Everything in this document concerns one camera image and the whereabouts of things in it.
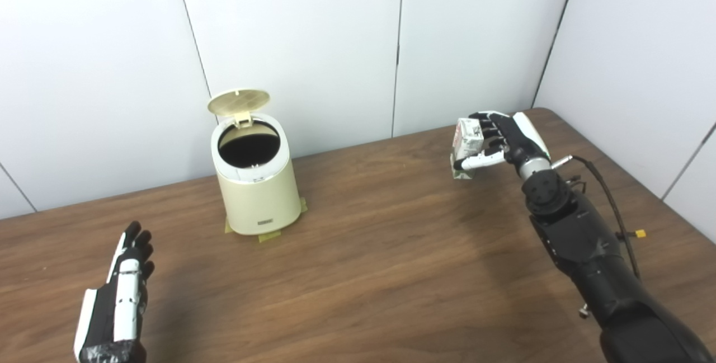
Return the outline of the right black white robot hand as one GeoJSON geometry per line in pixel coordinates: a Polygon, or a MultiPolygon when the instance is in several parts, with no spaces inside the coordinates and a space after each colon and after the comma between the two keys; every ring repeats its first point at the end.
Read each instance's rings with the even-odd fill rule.
{"type": "Polygon", "coordinates": [[[508,163],[524,180],[552,169],[547,146],[526,114],[478,111],[459,119],[453,141],[454,172],[508,163]]]}

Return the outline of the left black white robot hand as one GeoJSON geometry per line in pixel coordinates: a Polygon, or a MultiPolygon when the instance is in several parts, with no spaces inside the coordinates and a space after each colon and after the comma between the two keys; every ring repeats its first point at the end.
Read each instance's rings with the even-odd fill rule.
{"type": "Polygon", "coordinates": [[[105,283],[84,292],[73,344],[77,362],[146,362],[141,334],[147,281],[154,272],[151,238],[138,221],[130,223],[117,243],[105,283]]]}

